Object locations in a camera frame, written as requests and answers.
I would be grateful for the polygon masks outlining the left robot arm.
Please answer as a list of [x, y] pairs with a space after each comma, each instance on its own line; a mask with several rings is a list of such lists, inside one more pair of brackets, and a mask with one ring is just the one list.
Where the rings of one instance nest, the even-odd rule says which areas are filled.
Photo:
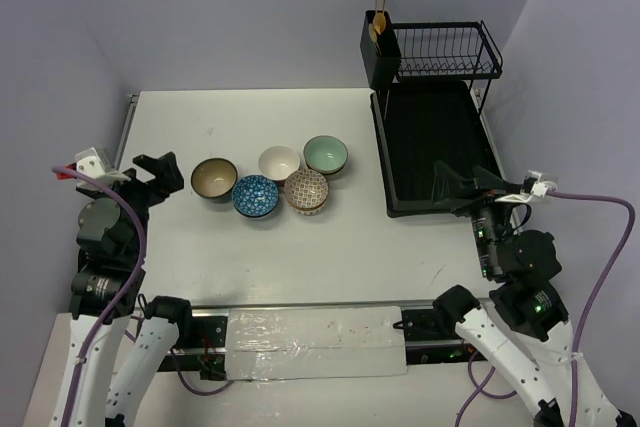
[[149, 211], [183, 189], [174, 153], [138, 155], [117, 170], [96, 148], [53, 168], [88, 197], [78, 215], [78, 270], [71, 282], [70, 339], [52, 426], [131, 426], [169, 350], [195, 333], [191, 304], [159, 296], [143, 310], [132, 350], [115, 365], [144, 279]]

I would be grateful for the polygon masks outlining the brown lattice pattern bowl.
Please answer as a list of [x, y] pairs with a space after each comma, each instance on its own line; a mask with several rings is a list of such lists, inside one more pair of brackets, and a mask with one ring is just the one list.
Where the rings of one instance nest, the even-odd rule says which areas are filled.
[[311, 169], [293, 172], [285, 181], [284, 196], [288, 204], [302, 215], [319, 212], [329, 195], [329, 184], [319, 172]]

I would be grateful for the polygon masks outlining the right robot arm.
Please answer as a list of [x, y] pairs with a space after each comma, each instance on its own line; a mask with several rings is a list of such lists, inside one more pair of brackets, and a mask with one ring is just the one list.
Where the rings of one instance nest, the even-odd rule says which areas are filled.
[[456, 285], [433, 303], [437, 332], [470, 342], [511, 385], [536, 426], [635, 425], [631, 414], [607, 398], [580, 350], [604, 281], [597, 280], [573, 324], [551, 283], [562, 270], [553, 236], [511, 224], [516, 206], [562, 198], [556, 183], [535, 171], [511, 183], [480, 166], [464, 177], [442, 161], [435, 163], [434, 177], [433, 201], [470, 219], [481, 273], [499, 285], [489, 298], [511, 331], [505, 334], [474, 295]]

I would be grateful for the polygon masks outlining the blue geometric pattern bowl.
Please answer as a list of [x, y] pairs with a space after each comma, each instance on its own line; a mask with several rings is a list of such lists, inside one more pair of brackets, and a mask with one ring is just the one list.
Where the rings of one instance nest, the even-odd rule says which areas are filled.
[[235, 210], [248, 218], [269, 215], [279, 203], [279, 189], [262, 175], [248, 175], [237, 181], [232, 189]]

